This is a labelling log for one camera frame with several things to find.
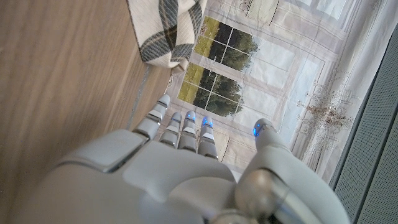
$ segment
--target checkered cloth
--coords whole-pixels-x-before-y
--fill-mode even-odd
[[[188,66],[207,0],[128,0],[141,59],[182,72]]]

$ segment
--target printed backdrop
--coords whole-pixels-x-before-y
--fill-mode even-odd
[[[389,11],[397,3],[259,1],[208,1],[188,68],[167,90],[167,116],[210,115],[219,160],[237,178],[256,153],[254,123],[267,118],[328,182],[395,27]]]

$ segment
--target grid pattern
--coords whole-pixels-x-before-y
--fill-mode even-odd
[[[258,42],[251,34],[205,17],[194,52],[246,73]]]
[[[242,109],[243,88],[235,80],[190,63],[178,99],[228,117]]]

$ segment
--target wooden floor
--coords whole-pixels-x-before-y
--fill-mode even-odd
[[[126,0],[0,0],[0,223],[67,152],[132,129],[170,76],[146,70]]]

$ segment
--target robotic hand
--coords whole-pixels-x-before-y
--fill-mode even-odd
[[[217,160],[211,118],[198,149],[193,111],[181,134],[175,113],[153,141],[169,103],[162,96],[133,132],[114,131],[64,157],[15,222],[349,223],[334,192],[265,119],[254,126],[257,154],[238,183]]]

